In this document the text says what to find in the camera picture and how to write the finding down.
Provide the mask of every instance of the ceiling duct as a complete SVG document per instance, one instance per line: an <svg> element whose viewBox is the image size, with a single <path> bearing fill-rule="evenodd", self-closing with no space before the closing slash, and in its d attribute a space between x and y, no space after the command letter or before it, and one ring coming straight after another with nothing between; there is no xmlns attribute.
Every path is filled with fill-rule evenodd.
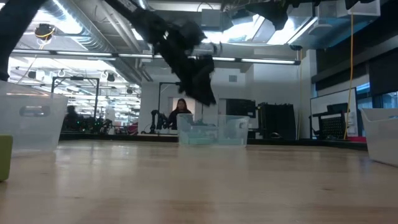
<svg viewBox="0 0 398 224"><path fill-rule="evenodd" d="M116 49L105 39L103 34L94 26L89 18L71 0L47 1L42 9L66 26L78 24L81 32L73 39L91 52L115 52ZM137 68L129 66L121 58L106 61L128 82L140 84L142 77Z"/></svg>

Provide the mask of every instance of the table surface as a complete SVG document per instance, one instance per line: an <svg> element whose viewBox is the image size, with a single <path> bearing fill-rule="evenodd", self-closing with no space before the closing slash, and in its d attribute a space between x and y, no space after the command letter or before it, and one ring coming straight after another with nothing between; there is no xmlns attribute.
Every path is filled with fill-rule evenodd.
<svg viewBox="0 0 398 224"><path fill-rule="evenodd" d="M348 149L65 141L12 159L0 223L396 223L397 177Z"/></svg>

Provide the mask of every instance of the yellow cable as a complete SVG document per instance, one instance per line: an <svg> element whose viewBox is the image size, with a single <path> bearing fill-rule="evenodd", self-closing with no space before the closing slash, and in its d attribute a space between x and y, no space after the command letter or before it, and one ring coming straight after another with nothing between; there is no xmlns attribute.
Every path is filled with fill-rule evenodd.
<svg viewBox="0 0 398 224"><path fill-rule="evenodd" d="M303 49L300 50L300 109L298 111L297 140L300 139L300 126L301 126L301 113L302 113L302 60L303 60Z"/></svg>
<svg viewBox="0 0 398 224"><path fill-rule="evenodd" d="M351 88L353 86L353 74L354 74L354 60L353 59L354 59L354 13L351 12L351 54L350 54L351 72L350 72L350 78L349 78L348 107L347 107L346 129L344 132L344 139L347 138L349 104L351 103Z"/></svg>
<svg viewBox="0 0 398 224"><path fill-rule="evenodd" d="M41 38L41 37L48 37L49 35L51 35L51 34L53 34L54 33L54 31L55 31L55 28L53 28L52 30L51 30L51 32L49 32L48 34L44 34L44 35L36 35L36 37L38 37L38 38Z"/></svg>

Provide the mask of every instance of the dark hair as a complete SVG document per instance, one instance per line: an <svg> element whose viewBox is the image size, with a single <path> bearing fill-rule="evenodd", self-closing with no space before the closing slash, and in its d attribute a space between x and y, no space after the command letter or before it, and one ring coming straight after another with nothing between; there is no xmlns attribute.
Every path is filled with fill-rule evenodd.
<svg viewBox="0 0 398 224"><path fill-rule="evenodd" d="M178 101L177 101L177 105L175 106L175 110L178 110L178 103L179 102L183 102L184 103L184 109L183 110L188 110L188 108L187 108L187 102L183 99L183 98L181 98L181 99L178 99Z"/></svg>

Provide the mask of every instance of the clear plastic bin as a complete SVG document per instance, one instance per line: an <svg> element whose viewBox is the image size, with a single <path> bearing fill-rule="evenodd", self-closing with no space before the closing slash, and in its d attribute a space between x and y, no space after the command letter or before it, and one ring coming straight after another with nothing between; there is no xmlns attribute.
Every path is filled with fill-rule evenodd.
<svg viewBox="0 0 398 224"><path fill-rule="evenodd" d="M0 81L0 134L14 138L12 155L57 148L68 98Z"/></svg>
<svg viewBox="0 0 398 224"><path fill-rule="evenodd" d="M398 109L361 109L369 157L398 166Z"/></svg>
<svg viewBox="0 0 398 224"><path fill-rule="evenodd" d="M194 120L192 114L177 116L178 139L184 145L245 146L248 141L249 117L219 115L215 124Z"/></svg>

